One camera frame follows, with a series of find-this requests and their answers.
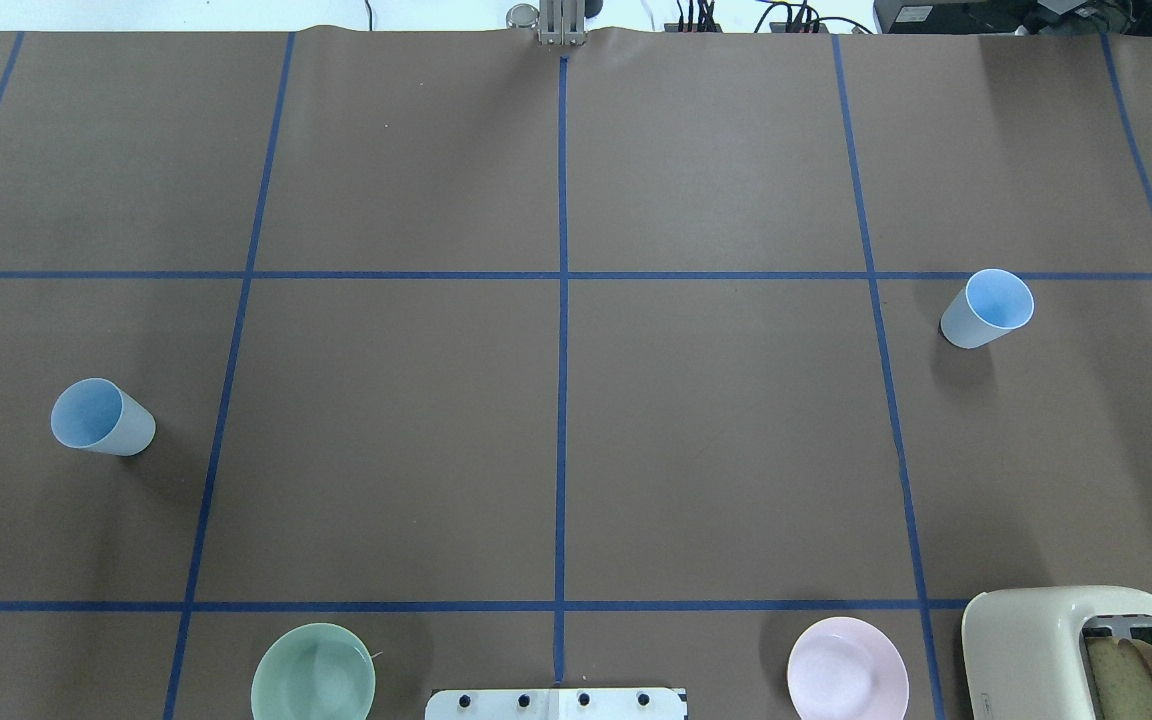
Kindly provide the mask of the green bowl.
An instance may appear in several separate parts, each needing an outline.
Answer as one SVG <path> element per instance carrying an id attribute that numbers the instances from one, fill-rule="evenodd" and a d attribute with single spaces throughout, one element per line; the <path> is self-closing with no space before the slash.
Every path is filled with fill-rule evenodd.
<path id="1" fill-rule="evenodd" d="M 366 719 L 376 700 L 376 662 L 343 626 L 297 626 L 271 643 L 250 691 L 253 719 Z"/>

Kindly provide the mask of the bread slice in toaster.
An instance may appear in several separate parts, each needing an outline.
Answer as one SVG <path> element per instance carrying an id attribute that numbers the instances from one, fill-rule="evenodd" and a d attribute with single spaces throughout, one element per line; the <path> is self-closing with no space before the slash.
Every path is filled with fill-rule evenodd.
<path id="1" fill-rule="evenodd" d="M 1100 719 L 1152 719 L 1152 644 L 1093 637 L 1085 642 Z"/>

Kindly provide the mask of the pink bowl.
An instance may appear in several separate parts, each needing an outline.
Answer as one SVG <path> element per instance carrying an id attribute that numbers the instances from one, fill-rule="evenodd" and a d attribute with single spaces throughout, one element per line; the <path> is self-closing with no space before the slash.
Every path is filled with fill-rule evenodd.
<path id="1" fill-rule="evenodd" d="M 786 661 L 786 687 L 799 719 L 905 719 L 908 667 L 895 643 L 859 617 L 819 620 L 799 634 Z"/>

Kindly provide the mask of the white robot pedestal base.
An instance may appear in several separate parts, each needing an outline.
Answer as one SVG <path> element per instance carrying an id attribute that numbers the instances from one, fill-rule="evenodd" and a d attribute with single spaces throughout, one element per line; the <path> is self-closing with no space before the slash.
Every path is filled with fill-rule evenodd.
<path id="1" fill-rule="evenodd" d="M 447 689 L 425 719 L 687 719 L 684 689 L 664 687 Z"/>

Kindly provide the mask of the black electronics box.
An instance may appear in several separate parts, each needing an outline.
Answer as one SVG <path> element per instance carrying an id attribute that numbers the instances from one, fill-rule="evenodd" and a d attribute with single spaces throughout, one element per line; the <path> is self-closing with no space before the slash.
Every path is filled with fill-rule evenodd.
<path id="1" fill-rule="evenodd" d="M 874 1 L 882 35 L 1152 37 L 1152 1 Z"/>

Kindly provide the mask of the cream toaster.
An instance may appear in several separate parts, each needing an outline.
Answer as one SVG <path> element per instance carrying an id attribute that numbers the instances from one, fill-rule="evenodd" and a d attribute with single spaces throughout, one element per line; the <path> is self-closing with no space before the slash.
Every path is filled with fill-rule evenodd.
<path id="1" fill-rule="evenodd" d="M 1085 652 L 1093 637 L 1152 644 L 1152 594 L 1061 585 L 975 597 L 961 621 L 975 719 L 1100 719 Z"/>

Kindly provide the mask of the light blue cup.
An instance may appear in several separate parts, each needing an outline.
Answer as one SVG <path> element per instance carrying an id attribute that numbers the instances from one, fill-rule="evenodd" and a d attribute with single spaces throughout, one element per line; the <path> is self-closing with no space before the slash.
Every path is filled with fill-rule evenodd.
<path id="1" fill-rule="evenodd" d="M 1020 275 L 979 270 L 946 306 L 940 332 L 958 348 L 979 348 L 1024 327 L 1034 310 L 1033 293 Z"/>
<path id="2" fill-rule="evenodd" d="M 56 442 L 74 450 L 129 457 L 154 441 L 157 424 L 146 407 L 115 382 L 86 378 L 56 397 L 50 429 Z"/>

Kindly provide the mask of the aluminium frame post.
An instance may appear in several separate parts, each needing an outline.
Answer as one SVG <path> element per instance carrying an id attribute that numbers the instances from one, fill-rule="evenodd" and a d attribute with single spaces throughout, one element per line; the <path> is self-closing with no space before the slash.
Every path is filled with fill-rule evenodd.
<path id="1" fill-rule="evenodd" d="M 536 1 L 538 24 L 536 38 L 541 46 L 579 46 L 586 41 L 586 9 L 584 0 Z"/>

